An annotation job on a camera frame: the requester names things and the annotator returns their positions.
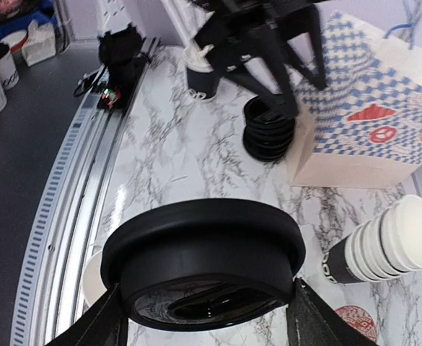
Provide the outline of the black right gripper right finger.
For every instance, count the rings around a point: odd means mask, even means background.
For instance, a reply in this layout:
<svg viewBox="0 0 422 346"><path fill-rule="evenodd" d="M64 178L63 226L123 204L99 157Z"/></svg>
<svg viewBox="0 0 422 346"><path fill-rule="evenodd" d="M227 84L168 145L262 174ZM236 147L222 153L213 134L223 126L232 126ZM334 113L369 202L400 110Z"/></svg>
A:
<svg viewBox="0 0 422 346"><path fill-rule="evenodd" d="M290 345L356 345L350 328L302 279L294 281L294 299L286 309Z"/></svg>

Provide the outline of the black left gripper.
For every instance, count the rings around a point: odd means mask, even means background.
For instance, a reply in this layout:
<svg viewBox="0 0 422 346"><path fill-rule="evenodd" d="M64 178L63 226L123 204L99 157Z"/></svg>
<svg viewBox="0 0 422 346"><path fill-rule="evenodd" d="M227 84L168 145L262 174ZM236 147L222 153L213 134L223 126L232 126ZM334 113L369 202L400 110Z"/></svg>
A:
<svg viewBox="0 0 422 346"><path fill-rule="evenodd" d="M208 61L232 61L224 76L273 111L299 108L285 59L316 89L327 86L316 1L193 1L211 16L194 40Z"/></svg>

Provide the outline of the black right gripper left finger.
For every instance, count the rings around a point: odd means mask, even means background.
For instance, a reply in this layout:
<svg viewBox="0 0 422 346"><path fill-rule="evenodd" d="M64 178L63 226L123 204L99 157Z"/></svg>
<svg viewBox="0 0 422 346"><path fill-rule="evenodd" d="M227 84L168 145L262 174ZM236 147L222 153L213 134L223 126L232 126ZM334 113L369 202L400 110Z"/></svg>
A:
<svg viewBox="0 0 422 346"><path fill-rule="evenodd" d="M108 289L50 346L127 345L128 317L122 307L120 285Z"/></svg>

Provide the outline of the black plastic cup lid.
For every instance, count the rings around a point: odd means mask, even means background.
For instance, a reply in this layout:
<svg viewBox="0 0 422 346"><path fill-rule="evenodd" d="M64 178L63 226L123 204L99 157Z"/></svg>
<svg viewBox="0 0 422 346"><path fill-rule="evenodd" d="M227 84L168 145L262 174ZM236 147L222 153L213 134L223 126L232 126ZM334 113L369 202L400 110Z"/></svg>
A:
<svg viewBox="0 0 422 346"><path fill-rule="evenodd" d="M306 247L286 212L252 200L163 205L118 227L100 274L120 287L128 317L145 327L200 332L287 305Z"/></svg>

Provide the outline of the black paper coffee cup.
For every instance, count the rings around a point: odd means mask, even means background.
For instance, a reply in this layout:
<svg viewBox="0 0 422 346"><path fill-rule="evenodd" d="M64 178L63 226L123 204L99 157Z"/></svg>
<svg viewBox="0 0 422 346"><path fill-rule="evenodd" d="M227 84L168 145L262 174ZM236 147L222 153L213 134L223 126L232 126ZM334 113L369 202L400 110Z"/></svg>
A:
<svg viewBox="0 0 422 346"><path fill-rule="evenodd" d="M82 294L84 296L84 302L88 307L91 307L107 291L100 274L101 264L102 250L93 254L84 266L82 273Z"/></svg>

